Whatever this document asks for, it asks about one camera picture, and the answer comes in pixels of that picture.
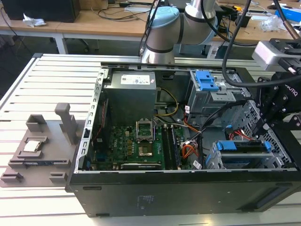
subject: cpu socket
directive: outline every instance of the cpu socket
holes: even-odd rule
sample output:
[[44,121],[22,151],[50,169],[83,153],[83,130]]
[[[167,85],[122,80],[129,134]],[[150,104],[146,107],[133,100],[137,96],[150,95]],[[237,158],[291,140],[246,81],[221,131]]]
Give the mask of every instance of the cpu socket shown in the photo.
[[152,121],[148,119],[140,119],[136,122],[136,135],[137,135],[137,142],[140,143],[143,140],[148,141],[149,143],[152,143],[154,140],[153,135],[153,127],[152,127]]

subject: motherboard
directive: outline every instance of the motherboard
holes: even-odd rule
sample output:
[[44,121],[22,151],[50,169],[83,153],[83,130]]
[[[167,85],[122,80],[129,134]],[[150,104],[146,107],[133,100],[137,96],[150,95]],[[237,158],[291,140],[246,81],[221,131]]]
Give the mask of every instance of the motherboard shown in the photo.
[[152,140],[137,137],[149,136],[150,130],[142,124],[136,126],[113,126],[107,150],[95,148],[91,167],[93,170],[176,170],[189,162],[183,162],[181,127],[154,126]]

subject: green motherboard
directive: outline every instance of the green motherboard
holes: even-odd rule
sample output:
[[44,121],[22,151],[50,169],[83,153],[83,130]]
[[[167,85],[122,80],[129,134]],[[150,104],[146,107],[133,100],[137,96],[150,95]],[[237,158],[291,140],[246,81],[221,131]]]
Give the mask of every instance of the green motherboard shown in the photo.
[[[92,168],[94,170],[122,170],[124,164],[153,164],[159,166],[161,170],[166,169],[164,156],[164,146],[162,132],[166,129],[161,126],[153,128],[153,141],[137,142],[136,126],[114,126],[111,129],[108,150],[94,150]],[[181,127],[173,129],[176,148],[172,151],[178,152],[181,158],[180,146],[184,141],[183,130]],[[140,127],[138,135],[150,135],[150,127]]]

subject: yellow wire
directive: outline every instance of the yellow wire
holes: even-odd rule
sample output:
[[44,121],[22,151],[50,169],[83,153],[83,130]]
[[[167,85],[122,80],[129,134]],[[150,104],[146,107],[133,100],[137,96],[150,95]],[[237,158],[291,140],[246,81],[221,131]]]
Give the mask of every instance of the yellow wire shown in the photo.
[[175,110],[171,113],[168,113],[168,114],[154,114],[154,116],[171,116],[171,115],[174,115],[177,111],[178,111],[178,108],[179,108],[179,104],[178,104],[178,101],[176,100],[176,98],[171,94],[171,92],[169,92],[167,89],[165,88],[161,88],[162,90],[164,90],[166,93],[168,93],[175,101],[175,103],[177,104],[177,107],[175,108]]
[[190,125],[188,125],[185,121],[183,121],[184,122],[184,124],[186,125],[186,126],[188,126],[188,128],[190,128],[191,130],[193,130],[193,131],[195,131],[195,132],[199,132],[197,129],[195,129],[195,128],[193,128],[192,126],[190,126]]

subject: circuit board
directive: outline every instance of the circuit board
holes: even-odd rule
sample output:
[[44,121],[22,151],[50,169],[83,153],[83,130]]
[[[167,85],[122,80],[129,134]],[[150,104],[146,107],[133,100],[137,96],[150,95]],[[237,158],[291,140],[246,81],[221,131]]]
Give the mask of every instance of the circuit board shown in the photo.
[[[149,134],[149,128],[140,127],[139,133]],[[174,129],[177,146],[183,142],[181,127]],[[153,128],[154,140],[140,143],[136,140],[135,126],[114,126],[111,130],[108,150],[95,150],[91,166],[95,170],[120,170],[124,163],[160,164],[165,169],[162,145],[162,128]]]

